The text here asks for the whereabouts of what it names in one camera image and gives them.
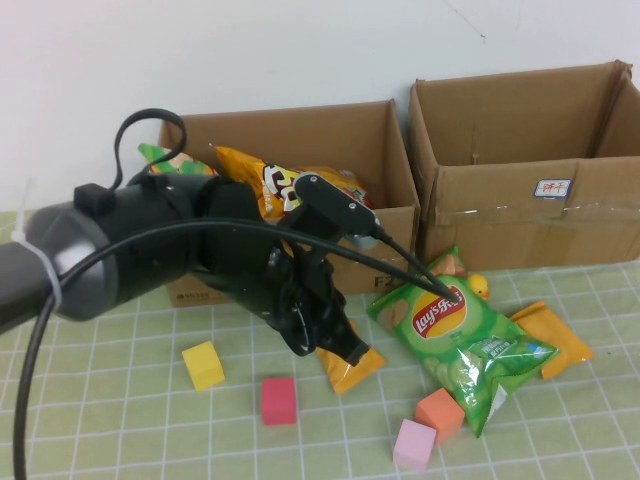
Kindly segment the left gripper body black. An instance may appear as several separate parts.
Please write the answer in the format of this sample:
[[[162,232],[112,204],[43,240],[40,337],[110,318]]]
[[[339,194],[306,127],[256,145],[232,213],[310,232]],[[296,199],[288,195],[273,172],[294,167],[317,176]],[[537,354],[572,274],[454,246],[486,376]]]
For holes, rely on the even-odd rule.
[[[202,234],[200,253],[208,286],[258,315],[276,330],[276,305],[280,294],[309,295],[317,331],[322,312],[343,295],[333,282],[333,267],[324,247],[304,249],[281,232],[290,230],[334,245],[345,236],[344,194],[325,181],[306,180],[300,206],[279,220],[274,232],[238,227],[214,227]]]

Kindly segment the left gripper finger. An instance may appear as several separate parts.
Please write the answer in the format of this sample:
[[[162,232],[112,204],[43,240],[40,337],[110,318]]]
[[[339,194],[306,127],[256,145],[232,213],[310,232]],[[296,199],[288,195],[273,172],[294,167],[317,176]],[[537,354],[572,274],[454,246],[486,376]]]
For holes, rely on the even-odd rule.
[[[335,354],[351,366],[357,366],[370,346],[351,326],[344,303],[334,299],[321,314],[317,325],[317,346]]]
[[[313,353],[317,338],[311,297],[280,294],[276,305],[276,330],[297,356]]]

